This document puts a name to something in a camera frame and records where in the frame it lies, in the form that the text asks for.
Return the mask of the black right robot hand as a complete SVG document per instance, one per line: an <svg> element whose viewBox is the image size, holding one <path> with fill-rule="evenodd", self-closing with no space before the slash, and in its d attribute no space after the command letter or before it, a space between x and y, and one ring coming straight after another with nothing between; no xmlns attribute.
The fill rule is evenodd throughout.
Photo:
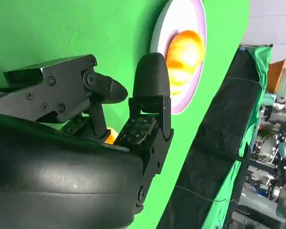
<svg viewBox="0 0 286 229"><path fill-rule="evenodd" d="M0 229L124 229L142 211L174 135L166 62L139 60L112 144L102 106L128 92L96 65L87 54L4 73Z"/></svg>

